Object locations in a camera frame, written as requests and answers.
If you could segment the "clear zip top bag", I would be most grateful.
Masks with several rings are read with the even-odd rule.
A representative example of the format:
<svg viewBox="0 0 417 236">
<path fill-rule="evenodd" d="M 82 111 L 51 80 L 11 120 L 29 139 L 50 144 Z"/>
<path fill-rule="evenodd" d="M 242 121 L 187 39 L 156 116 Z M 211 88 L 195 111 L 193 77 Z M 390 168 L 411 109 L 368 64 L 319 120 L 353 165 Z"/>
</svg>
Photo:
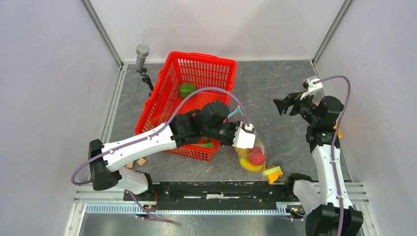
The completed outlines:
<svg viewBox="0 0 417 236">
<path fill-rule="evenodd" d="M 233 147 L 238 154 L 240 165 L 247 171 L 263 171 L 267 156 L 266 148 L 253 125 L 246 125 L 242 108 L 238 105 L 227 118 L 238 125 Z"/>
</svg>

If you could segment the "red apple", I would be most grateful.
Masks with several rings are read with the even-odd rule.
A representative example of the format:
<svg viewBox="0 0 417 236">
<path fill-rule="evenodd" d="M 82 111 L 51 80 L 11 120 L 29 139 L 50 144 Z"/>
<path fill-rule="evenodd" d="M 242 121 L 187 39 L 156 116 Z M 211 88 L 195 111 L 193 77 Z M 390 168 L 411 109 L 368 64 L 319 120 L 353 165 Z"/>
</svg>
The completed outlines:
<svg viewBox="0 0 417 236">
<path fill-rule="evenodd" d="M 260 166 L 265 162 L 266 155 L 259 149 L 253 149 L 249 152 L 247 160 L 252 165 Z"/>
</svg>

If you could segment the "yellow banana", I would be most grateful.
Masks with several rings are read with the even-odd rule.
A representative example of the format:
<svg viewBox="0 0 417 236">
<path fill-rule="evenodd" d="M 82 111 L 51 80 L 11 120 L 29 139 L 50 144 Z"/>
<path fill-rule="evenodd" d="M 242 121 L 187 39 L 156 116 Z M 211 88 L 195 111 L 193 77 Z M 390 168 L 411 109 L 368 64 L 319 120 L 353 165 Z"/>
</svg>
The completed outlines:
<svg viewBox="0 0 417 236">
<path fill-rule="evenodd" d="M 263 163 L 260 166 L 252 165 L 251 163 L 249 163 L 249 161 L 247 160 L 247 157 L 248 157 L 249 152 L 251 150 L 253 150 L 253 149 L 259 149 L 259 150 L 261 150 L 258 147 L 255 147 L 255 148 L 252 148 L 252 149 L 240 149 L 240 148 L 236 148 L 236 152 L 238 154 L 239 163 L 240 163 L 240 165 L 244 169 L 246 169 L 248 171 L 252 171 L 252 172 L 257 172 L 257 171 L 260 171 L 260 170 L 262 170 L 264 168 L 265 163 Z"/>
</svg>

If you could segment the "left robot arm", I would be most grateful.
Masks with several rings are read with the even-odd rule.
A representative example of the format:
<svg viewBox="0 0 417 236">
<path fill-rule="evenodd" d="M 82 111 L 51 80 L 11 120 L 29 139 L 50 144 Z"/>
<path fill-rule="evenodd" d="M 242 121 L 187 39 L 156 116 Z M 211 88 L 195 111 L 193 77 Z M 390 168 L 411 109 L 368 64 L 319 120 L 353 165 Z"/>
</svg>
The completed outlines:
<svg viewBox="0 0 417 236">
<path fill-rule="evenodd" d="M 154 186 L 149 174 L 135 172 L 125 165 L 150 154 L 195 145 L 202 138 L 235 147 L 241 123 L 229 122 L 229 112 L 225 103 L 216 100 L 202 109 L 174 115 L 158 127 L 122 141 L 106 144 L 100 140 L 92 141 L 90 146 L 98 157 L 89 165 L 93 190 L 117 187 L 132 192 L 142 200 L 151 199 Z"/>
</svg>

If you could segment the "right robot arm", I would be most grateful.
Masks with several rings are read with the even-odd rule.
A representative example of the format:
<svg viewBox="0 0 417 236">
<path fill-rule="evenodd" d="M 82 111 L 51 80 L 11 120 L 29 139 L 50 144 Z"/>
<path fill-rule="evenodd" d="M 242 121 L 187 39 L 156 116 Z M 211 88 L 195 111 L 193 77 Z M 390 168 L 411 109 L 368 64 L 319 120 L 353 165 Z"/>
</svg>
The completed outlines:
<svg viewBox="0 0 417 236">
<path fill-rule="evenodd" d="M 314 159 L 319 189 L 310 176 L 292 173 L 286 181 L 284 195 L 299 200 L 304 209 L 305 232 L 308 236 L 355 236 L 363 224 L 363 215 L 354 209 L 344 183 L 340 164 L 340 141 L 337 119 L 344 105 L 333 96 L 325 96 L 318 104 L 313 96 L 289 93 L 274 99 L 280 115 L 301 116 L 307 123 L 306 141 Z"/>
</svg>

